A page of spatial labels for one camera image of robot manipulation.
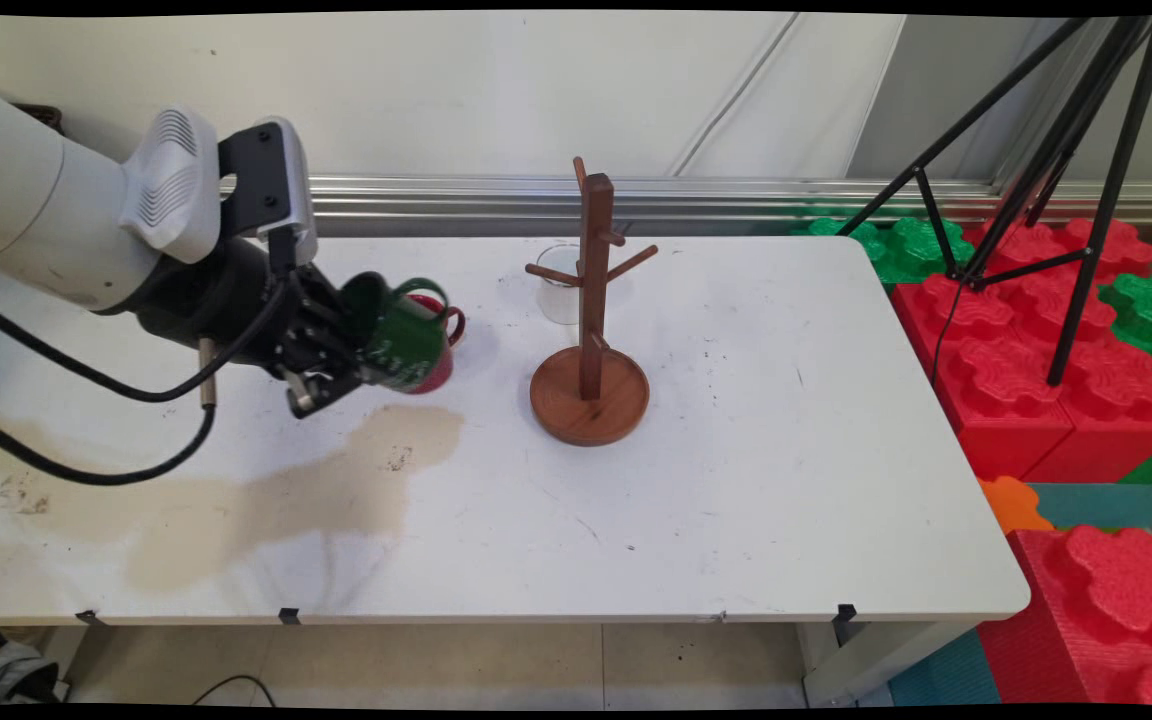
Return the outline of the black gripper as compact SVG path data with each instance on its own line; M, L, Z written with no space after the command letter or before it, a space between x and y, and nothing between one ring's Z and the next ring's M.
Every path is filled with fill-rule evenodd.
M320 270L308 264L294 278L282 305L232 361L275 376L275 347L282 342L285 401L300 420L364 386L367 377L361 364L334 354L332 347L364 347L367 338L338 287ZM271 291L268 252L250 240L229 238L200 263L160 258L134 291L134 314L156 338L189 348L197 347L198 338L210 338L227 347L262 313ZM300 309L305 336L285 336Z

